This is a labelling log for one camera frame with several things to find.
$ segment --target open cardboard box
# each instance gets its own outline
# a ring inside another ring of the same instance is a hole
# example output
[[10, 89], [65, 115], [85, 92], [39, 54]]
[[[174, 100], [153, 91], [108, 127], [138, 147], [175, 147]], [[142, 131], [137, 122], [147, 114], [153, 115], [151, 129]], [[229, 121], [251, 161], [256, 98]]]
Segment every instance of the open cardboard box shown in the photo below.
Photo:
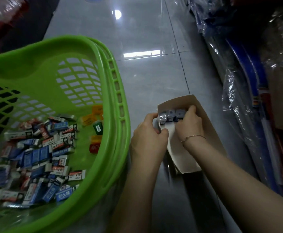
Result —
[[[227, 156], [227, 153], [203, 107], [194, 95], [182, 96], [163, 102], [158, 105], [158, 113], [169, 109], [188, 109], [190, 105], [196, 106], [196, 114], [202, 118], [203, 129], [207, 141], [220, 153]], [[169, 142], [167, 150], [176, 168], [176, 173], [190, 173], [200, 171], [201, 168], [188, 151], [182, 146], [176, 132], [176, 122], [168, 122], [159, 127], [167, 128], [169, 131]]]

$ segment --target tiled floor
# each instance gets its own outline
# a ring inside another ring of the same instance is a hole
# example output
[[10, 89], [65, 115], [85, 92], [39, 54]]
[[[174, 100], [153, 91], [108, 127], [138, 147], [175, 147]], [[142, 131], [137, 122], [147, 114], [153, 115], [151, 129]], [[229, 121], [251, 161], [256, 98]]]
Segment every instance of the tiled floor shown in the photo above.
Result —
[[[96, 38], [113, 52], [128, 101], [131, 133], [158, 103], [194, 94], [229, 158], [255, 175], [237, 136], [235, 118], [222, 112], [221, 81], [184, 0], [60, 0], [45, 38], [63, 34]], [[96, 208], [89, 215], [97, 216], [100, 211]], [[238, 231], [205, 177], [175, 177], [164, 164], [155, 187], [152, 216], [156, 232]], [[104, 228], [85, 222], [81, 220], [70, 230], [76, 226], [78, 232]]]

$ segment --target hand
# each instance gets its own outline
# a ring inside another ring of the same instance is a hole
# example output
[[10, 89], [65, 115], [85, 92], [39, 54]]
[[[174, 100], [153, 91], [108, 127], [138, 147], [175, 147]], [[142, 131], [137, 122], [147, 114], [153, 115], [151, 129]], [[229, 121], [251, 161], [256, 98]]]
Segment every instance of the hand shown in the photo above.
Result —
[[[204, 136], [204, 130], [202, 126], [202, 119], [196, 115], [196, 107], [191, 105], [186, 112], [183, 120], [179, 120], [175, 125], [176, 133], [181, 141], [186, 137], [192, 135], [201, 135]], [[203, 137], [191, 137], [188, 140], [195, 140], [197, 142], [206, 141]]]
[[142, 168], [159, 168], [167, 149], [169, 132], [162, 129], [161, 133], [152, 125], [158, 113], [147, 114], [136, 130], [130, 144], [132, 165]]

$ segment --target gold bracelet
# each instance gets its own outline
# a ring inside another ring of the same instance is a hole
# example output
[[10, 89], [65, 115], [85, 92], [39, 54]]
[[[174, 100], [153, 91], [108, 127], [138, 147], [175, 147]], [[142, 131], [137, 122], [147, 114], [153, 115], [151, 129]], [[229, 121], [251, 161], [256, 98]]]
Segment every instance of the gold bracelet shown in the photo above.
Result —
[[190, 137], [193, 137], [193, 136], [201, 136], [201, 137], [203, 137], [204, 139], [206, 139], [204, 136], [202, 136], [202, 135], [191, 135], [191, 136], [187, 136], [184, 140], [182, 140], [182, 141], [180, 141], [182, 144], [186, 141], [186, 140], [188, 140]]

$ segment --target forearm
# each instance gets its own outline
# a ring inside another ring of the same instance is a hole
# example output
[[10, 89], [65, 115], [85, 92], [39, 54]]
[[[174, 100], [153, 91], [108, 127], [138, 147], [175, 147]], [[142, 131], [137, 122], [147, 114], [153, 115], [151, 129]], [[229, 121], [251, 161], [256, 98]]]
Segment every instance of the forearm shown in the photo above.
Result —
[[106, 232], [149, 232], [158, 170], [159, 167], [132, 165]]
[[243, 232], [282, 232], [283, 198], [221, 155], [203, 138], [185, 144]]

